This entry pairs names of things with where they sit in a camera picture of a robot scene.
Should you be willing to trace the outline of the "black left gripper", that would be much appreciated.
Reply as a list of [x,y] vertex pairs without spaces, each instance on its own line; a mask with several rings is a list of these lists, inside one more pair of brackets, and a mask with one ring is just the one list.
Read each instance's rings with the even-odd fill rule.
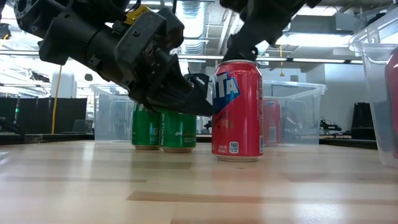
[[210,77],[182,75],[176,48],[176,16],[172,12],[128,12],[125,33],[114,49],[130,99],[152,111],[199,116],[214,113]]

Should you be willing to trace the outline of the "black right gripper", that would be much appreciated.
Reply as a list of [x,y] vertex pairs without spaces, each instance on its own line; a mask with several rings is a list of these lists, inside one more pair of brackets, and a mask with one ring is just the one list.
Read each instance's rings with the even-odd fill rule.
[[282,31],[304,6],[314,8],[321,0],[220,0],[220,5],[239,14],[244,22],[236,34],[227,41],[223,61],[255,61],[256,47],[262,41],[272,45],[281,37]]

